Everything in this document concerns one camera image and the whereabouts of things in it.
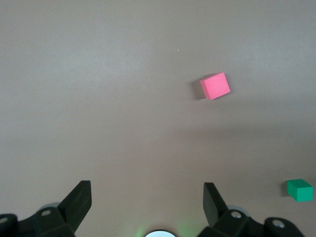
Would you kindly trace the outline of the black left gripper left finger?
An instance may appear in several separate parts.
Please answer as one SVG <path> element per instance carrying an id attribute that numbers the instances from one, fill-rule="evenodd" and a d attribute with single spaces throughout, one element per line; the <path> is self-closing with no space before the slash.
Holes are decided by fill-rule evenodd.
<path id="1" fill-rule="evenodd" d="M 80 181 L 56 206 L 38 210 L 18 221 L 15 214 L 0 215 L 2 237 L 74 237 L 92 205 L 91 182 Z"/>

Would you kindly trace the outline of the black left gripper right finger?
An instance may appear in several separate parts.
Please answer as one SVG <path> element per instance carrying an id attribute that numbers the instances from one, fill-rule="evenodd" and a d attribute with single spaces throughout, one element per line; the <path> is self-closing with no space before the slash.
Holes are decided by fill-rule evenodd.
<path id="1" fill-rule="evenodd" d="M 302 237 L 292 222 L 277 217 L 256 222 L 244 212 L 228 209 L 214 183 L 204 183 L 203 209 L 209 226 L 204 237 Z"/>

